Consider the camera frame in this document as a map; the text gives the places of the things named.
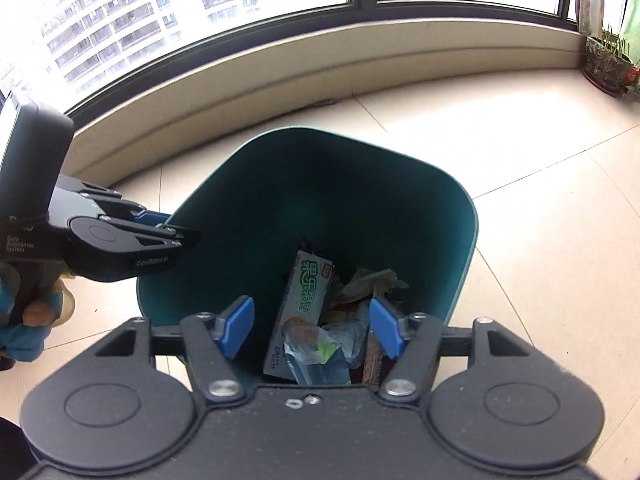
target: metal bolt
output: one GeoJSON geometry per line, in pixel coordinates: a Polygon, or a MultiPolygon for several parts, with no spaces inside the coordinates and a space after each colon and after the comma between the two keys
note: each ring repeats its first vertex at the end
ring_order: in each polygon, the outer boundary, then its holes
{"type": "Polygon", "coordinates": [[[237,381],[221,380],[209,384],[209,393],[215,397],[233,397],[242,391],[242,386],[237,381]]]}
{"type": "Polygon", "coordinates": [[[302,406],[305,405],[300,399],[287,399],[284,403],[287,408],[291,408],[292,410],[299,410],[302,406]]]}
{"type": "Polygon", "coordinates": [[[394,397],[406,397],[417,390],[415,383],[406,379],[392,379],[385,384],[385,391],[394,397]]]}
{"type": "Polygon", "coordinates": [[[320,404],[322,402],[322,398],[320,396],[311,394],[305,397],[305,402],[313,406],[314,404],[320,404]]]}

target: white box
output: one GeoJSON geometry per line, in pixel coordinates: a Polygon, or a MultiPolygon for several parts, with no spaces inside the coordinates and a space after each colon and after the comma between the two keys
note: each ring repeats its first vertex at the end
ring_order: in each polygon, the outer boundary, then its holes
{"type": "Polygon", "coordinates": [[[329,260],[298,251],[264,360],[266,375],[293,380],[284,354],[282,327],[291,321],[318,324],[333,269],[329,260]]]}

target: tile floor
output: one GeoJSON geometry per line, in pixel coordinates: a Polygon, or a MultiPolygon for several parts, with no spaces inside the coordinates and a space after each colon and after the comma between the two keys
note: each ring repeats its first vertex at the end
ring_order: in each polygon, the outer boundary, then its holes
{"type": "MultiPolygon", "coordinates": [[[[214,142],[118,186],[173,212],[242,143],[318,126],[433,163],[478,209],[478,248],[453,324],[491,316],[591,384],[606,424],[591,464],[640,474],[640,107],[571,70],[452,78],[303,110],[214,142]]],[[[70,283],[78,309],[42,357],[0,374],[0,415],[44,377],[139,311],[134,282],[70,283]]],[[[464,366],[447,360],[439,379],[464,366]]],[[[175,359],[158,368],[187,381],[175,359]]]]}

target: green curtain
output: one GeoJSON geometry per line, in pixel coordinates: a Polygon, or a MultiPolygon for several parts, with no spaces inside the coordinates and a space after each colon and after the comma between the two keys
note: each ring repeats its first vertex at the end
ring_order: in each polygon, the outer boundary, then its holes
{"type": "Polygon", "coordinates": [[[629,0],[620,34],[629,42],[629,57],[634,63],[640,60],[640,0],[629,0]]]}

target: teal trash can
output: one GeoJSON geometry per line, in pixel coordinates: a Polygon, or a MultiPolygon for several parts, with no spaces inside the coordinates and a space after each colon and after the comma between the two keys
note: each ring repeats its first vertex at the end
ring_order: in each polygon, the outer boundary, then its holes
{"type": "Polygon", "coordinates": [[[256,137],[184,202],[169,223],[198,229],[172,270],[138,279],[153,325],[221,312],[241,294],[255,323],[232,363],[249,388],[274,382],[262,365],[298,243],[326,250],[343,282],[357,267],[390,267],[408,283],[404,309],[447,322],[478,233],[469,195],[414,158],[316,130],[256,137]]]}

